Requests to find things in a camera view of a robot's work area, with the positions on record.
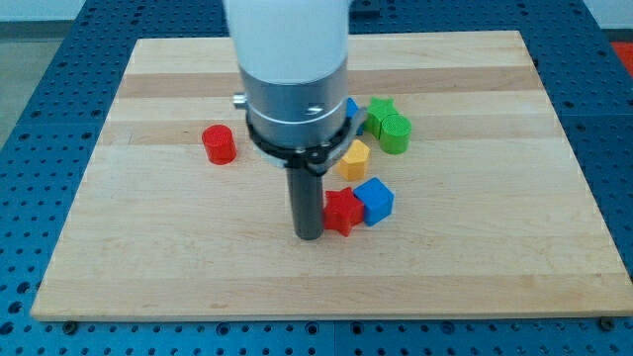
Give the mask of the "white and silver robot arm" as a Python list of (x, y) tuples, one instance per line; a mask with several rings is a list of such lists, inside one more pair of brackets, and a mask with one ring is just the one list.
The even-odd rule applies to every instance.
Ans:
[(265, 141), (308, 148), (343, 126), (349, 0), (225, 0), (248, 120)]

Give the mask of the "blue block behind arm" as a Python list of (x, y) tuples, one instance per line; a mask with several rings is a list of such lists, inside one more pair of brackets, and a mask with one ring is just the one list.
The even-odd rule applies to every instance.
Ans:
[(355, 129), (357, 136), (364, 133), (363, 125), (366, 120), (366, 113), (352, 97), (347, 98), (346, 119), (350, 123), (350, 127)]

